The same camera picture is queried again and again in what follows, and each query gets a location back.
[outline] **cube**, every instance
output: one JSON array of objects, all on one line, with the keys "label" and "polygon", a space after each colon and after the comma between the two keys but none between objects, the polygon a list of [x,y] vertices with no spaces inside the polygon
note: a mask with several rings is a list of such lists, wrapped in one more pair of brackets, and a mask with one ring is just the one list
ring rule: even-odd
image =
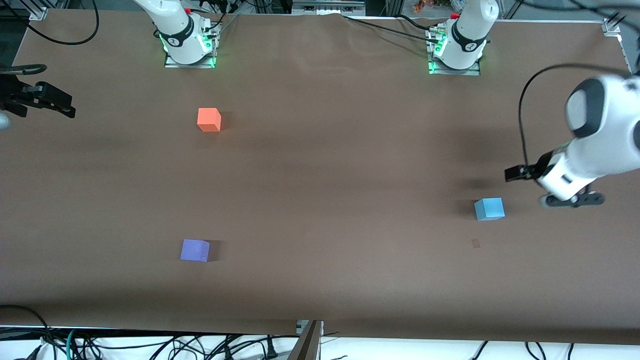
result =
[{"label": "cube", "polygon": [[204,240],[184,239],[180,260],[201,261],[209,260],[209,242]]},{"label": "cube", "polygon": [[476,217],[478,221],[496,220],[504,218],[502,198],[492,197],[476,202]]},{"label": "cube", "polygon": [[198,109],[198,127],[204,133],[212,133],[220,131],[222,116],[216,108],[199,108]]}]

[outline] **black cable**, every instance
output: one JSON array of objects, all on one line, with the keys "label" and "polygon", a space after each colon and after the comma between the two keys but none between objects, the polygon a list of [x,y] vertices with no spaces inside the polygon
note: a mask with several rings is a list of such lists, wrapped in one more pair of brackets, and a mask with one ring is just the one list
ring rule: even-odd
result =
[{"label": "black cable", "polygon": [[266,340],[266,338],[264,338],[264,339],[259,339],[259,340],[250,340],[250,341],[245,341],[245,342],[243,342],[243,343],[240,343],[240,344],[234,345],[234,347],[233,347],[233,348],[238,348],[238,349],[237,349],[236,351],[231,352],[227,357],[225,357],[225,359],[224,359],[224,360],[231,360],[231,359],[233,358],[233,356],[234,356],[237,352],[239,352],[240,350],[242,350],[242,349],[244,349],[244,348],[246,348],[246,347],[250,347],[250,346],[255,345],[255,344],[260,344],[260,345],[262,346],[262,352],[264,353],[264,357],[266,358],[266,356],[267,356],[267,349],[264,347],[264,344],[262,343],[264,340]]},{"label": "black cable", "polygon": [[[570,3],[574,4],[575,6],[578,6],[578,10],[587,10],[590,11],[592,13],[595,13],[599,16],[605,17],[605,18],[609,18],[611,17],[612,14],[607,14],[604,12],[601,12],[599,8],[590,8],[588,6],[586,6],[583,3],[580,3],[578,0],[569,0]],[[640,35],[640,27],[630,21],[624,20],[624,19],[620,19],[620,21],[622,24],[630,27],[631,29],[633,29],[636,33],[638,33],[638,35]]]},{"label": "black cable", "polygon": [[205,10],[201,10],[201,9],[191,9],[191,11],[195,12],[195,13],[211,13],[211,12],[208,12],[208,11],[205,11]]},{"label": "black cable", "polygon": [[89,348],[90,350],[93,350],[92,347],[90,347],[89,345],[87,345],[87,339],[82,339],[82,356],[83,358],[87,358],[86,356],[86,349]]},{"label": "black cable", "polygon": [[354,19],[352,17],[348,17],[348,16],[344,16],[344,15],[342,17],[345,18],[345,19],[349,19],[351,21],[359,22],[361,24],[373,26],[374,28],[391,31],[392,33],[397,33],[397,34],[404,35],[404,36],[407,36],[407,37],[416,38],[416,39],[419,39],[419,40],[422,40],[422,41],[432,42],[434,44],[438,43],[438,41],[436,39],[426,38],[426,37],[419,37],[417,35],[413,35],[413,34],[409,34],[409,33],[403,33],[402,31],[398,31],[398,30],[390,29],[390,28],[385,28],[384,26],[372,24],[370,22],[362,21],[362,20],[359,20],[359,19]]},{"label": "black cable", "polygon": [[569,352],[566,353],[566,360],[571,360],[571,353],[573,352],[574,345],[574,343],[569,344]]},{"label": "black cable", "polygon": [[226,15],[226,14],[227,14],[227,13],[222,13],[222,16],[220,17],[220,19],[219,19],[215,24],[211,25],[211,26],[210,26],[210,27],[208,27],[208,28],[205,28],[205,29],[204,29],[204,31],[205,31],[205,32],[207,32],[207,31],[209,31],[209,30],[211,30],[211,29],[215,28],[216,26],[218,26],[218,25],[222,22],[222,19],[224,19],[224,18],[225,18],[225,15]]},{"label": "black cable", "polygon": [[178,355],[178,353],[179,353],[180,351],[183,351],[183,350],[185,350],[185,351],[191,351],[191,350],[187,349],[187,347],[189,346],[189,344],[190,344],[190,343],[192,343],[192,342],[194,342],[194,341],[196,341],[198,338],[201,338],[201,337],[202,337],[202,335],[194,336],[194,337],[193,337],[193,339],[191,339],[191,340],[187,341],[187,342],[186,342],[186,343],[184,343],[184,344],[178,340],[177,342],[178,342],[178,343],[180,343],[182,346],[181,346],[179,349],[177,349],[177,350],[176,350],[176,348],[175,348],[175,342],[176,342],[176,341],[173,341],[173,342],[172,342],[172,343],[173,343],[173,350],[172,350],[172,351],[175,351],[175,352],[173,353],[173,356],[170,356],[170,357],[168,358],[168,360],[175,360],[175,357]]},{"label": "black cable", "polygon": [[229,348],[229,346],[227,345],[227,346],[225,346],[223,349],[224,349],[224,351],[225,351],[225,357],[226,357],[227,359],[234,360],[233,356],[231,355],[231,349]]},{"label": "black cable", "polygon": [[406,15],[403,15],[401,13],[394,15],[394,17],[399,17],[399,18],[402,18],[404,20],[407,20],[409,22],[409,24],[415,26],[416,28],[423,29],[423,30],[429,30],[429,26],[422,26],[422,25],[418,24],[417,22],[413,21],[413,19],[411,19],[410,17],[408,17]]},{"label": "black cable", "polygon": [[525,141],[524,127],[522,125],[522,101],[524,99],[524,94],[527,92],[529,85],[531,85],[531,82],[535,78],[537,78],[540,74],[543,74],[549,70],[554,70],[554,69],[586,69],[586,70],[608,72],[608,73],[620,75],[623,77],[628,77],[630,75],[628,72],[620,69],[615,69],[615,68],[606,67],[606,66],[599,66],[599,65],[583,64],[583,63],[555,64],[555,65],[545,67],[544,69],[533,74],[533,76],[531,76],[527,81],[527,83],[525,84],[524,88],[522,88],[522,93],[520,94],[520,100],[518,101],[518,127],[520,128],[520,141],[522,143],[522,156],[524,158],[525,166],[529,166],[529,156],[527,155],[527,143]]},{"label": "black cable", "polygon": [[[31,309],[30,307],[26,307],[26,306],[22,306],[22,305],[13,305],[13,304],[0,305],[0,309],[22,310],[22,311],[26,311],[28,313],[31,313],[32,315],[34,315],[35,317],[38,318],[38,321],[40,321],[40,323],[44,327],[44,330],[46,332],[48,340],[50,340],[51,343],[55,342],[55,339],[54,339],[53,335],[51,334],[51,330],[49,329],[49,326],[47,325],[47,322],[44,321],[42,316],[40,316],[40,314],[38,314],[34,309]],[[53,358],[54,358],[54,360],[58,359],[58,351],[56,350],[56,346],[55,345],[53,347]]]},{"label": "black cable", "polygon": [[163,343],[162,346],[160,346],[158,349],[156,349],[156,352],[154,352],[151,357],[149,358],[149,360],[156,360],[158,355],[160,355],[160,353],[162,352],[162,350],[164,350],[164,348],[166,348],[167,346],[169,346],[170,343],[173,343],[173,341],[175,341],[178,338],[178,336],[174,336],[171,338],[171,340]]},{"label": "black cable", "polygon": [[204,357],[204,360],[213,359],[213,357],[218,355],[224,349],[225,346],[228,346],[229,344],[231,344],[233,341],[239,339],[240,337],[241,337],[241,335],[228,335],[220,344],[218,344],[217,347],[215,347],[213,350],[211,350],[209,355]]},{"label": "black cable", "polygon": [[102,351],[100,351],[99,347],[95,346],[95,343],[93,342],[93,340],[91,338],[87,339],[87,344],[89,345],[89,350],[91,350],[91,353],[93,354],[93,358],[94,359],[102,359]]},{"label": "black cable", "polygon": [[0,74],[6,75],[35,75],[47,70],[44,64],[29,64],[11,67],[0,67]]},{"label": "black cable", "polygon": [[517,3],[521,3],[530,8],[539,9],[539,10],[551,10],[555,12],[581,12],[583,10],[634,10],[640,11],[640,5],[631,5],[631,4],[603,4],[597,6],[585,6],[583,8],[565,8],[563,6],[547,6],[547,5],[538,5],[534,3],[530,3],[526,0],[516,0]]},{"label": "black cable", "polygon": [[133,346],[129,346],[129,347],[105,347],[105,346],[102,346],[102,345],[96,345],[94,343],[94,346],[97,347],[97,348],[103,348],[105,350],[127,350],[127,349],[130,349],[130,348],[154,347],[154,346],[162,345],[162,344],[165,344],[165,343],[166,343],[166,341],[163,341],[161,343],[153,343],[153,344],[145,344],[145,345],[133,345]]},{"label": "black cable", "polygon": [[34,33],[40,35],[41,37],[47,39],[50,42],[54,42],[56,44],[60,44],[60,45],[82,45],[85,44],[87,42],[89,42],[91,39],[93,39],[95,37],[95,34],[98,33],[98,28],[100,27],[100,16],[98,15],[98,7],[95,5],[95,0],[91,0],[92,4],[93,4],[93,10],[95,12],[95,29],[93,30],[93,33],[91,35],[89,35],[88,38],[81,40],[81,41],[73,41],[73,42],[67,42],[67,41],[60,41],[60,40],[56,40],[54,38],[50,38],[47,35],[39,32],[38,30],[36,30],[33,26],[29,25],[28,21],[25,21],[22,19],[22,17],[20,17],[20,15],[15,12],[15,10],[9,6],[9,4],[6,2],[6,0],[0,0],[0,3],[3,3],[7,9],[11,12],[11,14],[13,14],[13,16],[20,20],[23,24],[25,24],[27,26],[27,28],[31,29],[31,31],[33,31]]},{"label": "black cable", "polygon": [[[206,356],[207,355],[207,351],[204,349],[204,346],[202,345],[202,342],[199,339],[196,340],[196,341],[198,342],[198,344],[200,344],[200,350],[195,348],[195,347],[192,347],[191,345],[186,345],[186,348],[188,348],[188,349],[190,349],[192,351],[195,351],[198,354],[202,354],[203,356]],[[186,344],[186,343],[183,343],[181,340],[176,340],[175,342],[177,342],[179,344],[182,344],[182,345]]]},{"label": "black cable", "polygon": [[265,10],[268,9],[273,4],[273,0],[270,1],[268,4],[266,4],[264,6],[263,5],[258,5],[257,3],[252,4],[251,2],[249,2],[249,0],[244,0],[244,2],[246,2],[247,4],[249,4],[251,6],[254,6],[256,9],[265,9]]},{"label": "black cable", "polygon": [[540,345],[540,343],[536,342],[536,345],[538,346],[538,349],[540,349],[540,353],[542,354],[542,359],[540,359],[539,357],[535,356],[532,352],[531,349],[529,348],[529,342],[525,341],[524,343],[524,347],[527,348],[527,352],[529,353],[529,355],[531,355],[531,357],[533,357],[535,360],[547,360],[547,355],[545,355],[545,351],[542,349],[542,345]]},{"label": "black cable", "polygon": [[618,21],[614,22],[612,26],[613,26],[613,27],[616,27],[616,26],[617,26],[619,23],[621,23],[621,22],[622,22],[623,24],[624,24],[624,23],[626,23],[626,22],[625,22],[625,19],[626,19],[626,18],[627,18],[627,16],[626,16],[626,15],[625,15],[625,16],[623,16],[623,17],[621,17],[620,19],[618,19]]},{"label": "black cable", "polygon": [[80,350],[78,349],[75,338],[71,338],[71,342],[69,342],[68,351],[70,354],[72,354],[72,357],[71,357],[72,359],[82,360],[82,357],[80,356]]},{"label": "black cable", "polygon": [[29,13],[34,13],[34,10],[32,9],[32,7],[30,7],[27,3],[25,3],[25,2],[24,2],[24,1],[22,1],[22,0],[19,0],[19,1],[22,3],[22,5],[25,7],[25,9],[26,9]]},{"label": "black cable", "polygon": [[484,350],[484,347],[489,343],[489,341],[483,341],[482,345],[480,345],[480,347],[478,348],[478,351],[476,352],[475,356],[471,358],[471,360],[478,360],[478,358],[480,357],[480,354],[482,354],[482,351]]},{"label": "black cable", "polygon": [[271,336],[267,335],[267,356],[265,360],[275,359],[276,357],[278,357],[278,353],[275,347],[273,347],[273,340],[271,340]]},{"label": "black cable", "polygon": [[21,335],[16,335],[16,336],[12,336],[12,338],[19,338],[22,335],[24,335],[24,333],[30,334],[32,332],[36,333],[36,334],[44,334],[44,335],[48,335],[47,331],[44,329],[25,329],[22,327],[6,327],[4,329],[0,329],[0,334],[11,334],[12,332],[21,332]]},{"label": "black cable", "polygon": [[38,357],[38,353],[40,352],[40,349],[42,348],[42,345],[38,345],[35,349],[33,349],[33,351],[27,356],[26,360],[36,360],[36,358]]}]

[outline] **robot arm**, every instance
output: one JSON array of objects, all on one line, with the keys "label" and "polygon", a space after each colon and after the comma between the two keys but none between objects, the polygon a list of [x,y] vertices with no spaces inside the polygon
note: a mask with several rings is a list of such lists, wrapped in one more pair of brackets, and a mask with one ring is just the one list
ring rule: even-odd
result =
[{"label": "robot arm", "polygon": [[[38,81],[35,86],[31,86],[16,76],[39,74],[46,68],[42,64],[5,67],[0,63],[0,110],[26,117],[29,106],[54,110],[69,118],[76,117],[76,109],[71,106],[71,95],[45,81]],[[6,129],[9,125],[9,117],[0,113],[0,129]]]},{"label": "robot arm", "polygon": [[164,50],[180,64],[192,64],[209,54],[211,20],[187,13],[180,0],[134,0],[149,14],[164,44]]},{"label": "robot arm", "polygon": [[505,180],[535,180],[550,193],[543,197],[545,206],[601,204],[600,194],[579,192],[599,177],[640,168],[640,78],[587,79],[565,109],[575,138],[535,165],[506,169]]},{"label": "robot arm", "polygon": [[468,0],[459,19],[444,23],[447,38],[434,55],[452,69],[468,69],[482,56],[498,14],[495,0]]}]

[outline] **orange cube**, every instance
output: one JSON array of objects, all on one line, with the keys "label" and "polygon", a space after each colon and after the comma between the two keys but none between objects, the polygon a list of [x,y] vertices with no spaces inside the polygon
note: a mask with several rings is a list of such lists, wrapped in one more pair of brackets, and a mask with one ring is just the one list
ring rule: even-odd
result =
[{"label": "orange cube", "polygon": [[198,109],[198,126],[204,133],[220,131],[222,116],[216,108]]}]

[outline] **metal bracket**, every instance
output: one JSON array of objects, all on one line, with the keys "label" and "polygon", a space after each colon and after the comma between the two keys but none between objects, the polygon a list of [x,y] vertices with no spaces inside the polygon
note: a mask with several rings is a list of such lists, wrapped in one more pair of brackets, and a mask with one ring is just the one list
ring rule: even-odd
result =
[{"label": "metal bracket", "polygon": [[296,321],[296,335],[302,334],[302,332],[307,327],[308,323],[309,323],[309,320],[300,320],[299,319],[298,321]]},{"label": "metal bracket", "polygon": [[616,23],[614,26],[611,26],[611,23],[605,19],[602,22],[602,32],[606,37],[618,37],[620,36],[620,25]]},{"label": "metal bracket", "polygon": [[[211,20],[205,18],[205,27],[211,26]],[[181,64],[175,62],[171,56],[167,53],[164,57],[164,67],[169,69],[213,69],[216,67],[216,60],[218,58],[218,47],[220,46],[220,31],[222,24],[218,24],[203,35],[209,37],[207,40],[203,40],[205,46],[211,46],[213,50],[206,54],[200,61],[192,64]]]},{"label": "metal bracket", "polygon": [[540,204],[545,208],[578,208],[579,206],[602,205],[603,203],[604,195],[598,192],[579,193],[566,201],[561,201],[551,194],[540,197]]},{"label": "metal bracket", "polygon": [[44,18],[47,17],[47,12],[49,11],[48,8],[45,7],[38,7],[38,10],[32,10],[31,8],[28,8],[28,11],[30,13],[29,15],[29,21],[35,21],[35,20],[44,20]]},{"label": "metal bracket", "polygon": [[293,0],[293,15],[327,15],[339,13],[347,16],[365,16],[364,0]]},{"label": "metal bracket", "polygon": [[323,328],[324,322],[322,320],[308,322],[287,360],[317,360]]},{"label": "metal bracket", "polygon": [[442,60],[440,60],[435,53],[441,49],[443,44],[447,41],[447,28],[444,23],[437,24],[436,26],[431,27],[429,30],[424,31],[424,35],[426,38],[434,38],[439,41],[439,43],[434,44],[432,42],[427,43],[427,59],[429,62],[429,73],[430,74],[443,74],[443,75],[468,75],[468,76],[478,76],[480,75],[480,62],[476,60],[476,62],[468,69],[458,70],[452,69],[446,66]]}]

